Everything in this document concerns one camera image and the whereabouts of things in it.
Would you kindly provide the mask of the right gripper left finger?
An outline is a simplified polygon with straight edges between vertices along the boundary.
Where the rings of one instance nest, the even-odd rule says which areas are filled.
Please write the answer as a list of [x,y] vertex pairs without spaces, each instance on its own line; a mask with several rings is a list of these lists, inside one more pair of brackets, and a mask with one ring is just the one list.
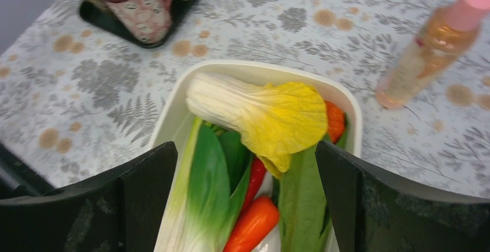
[[153,251],[177,157],[165,142],[43,196],[1,199],[1,250]]

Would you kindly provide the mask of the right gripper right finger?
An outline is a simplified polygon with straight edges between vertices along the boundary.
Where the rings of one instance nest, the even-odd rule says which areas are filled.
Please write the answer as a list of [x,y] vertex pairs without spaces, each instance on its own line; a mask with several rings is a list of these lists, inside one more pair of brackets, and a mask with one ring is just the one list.
[[488,251],[489,200],[417,183],[321,141],[339,251]]

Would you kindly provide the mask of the pink upside-down mug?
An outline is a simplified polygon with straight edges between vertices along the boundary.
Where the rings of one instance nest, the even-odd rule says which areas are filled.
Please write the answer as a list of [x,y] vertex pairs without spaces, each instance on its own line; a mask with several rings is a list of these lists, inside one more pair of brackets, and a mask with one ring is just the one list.
[[172,24],[173,0],[105,0],[109,9],[139,41],[155,44],[163,40]]

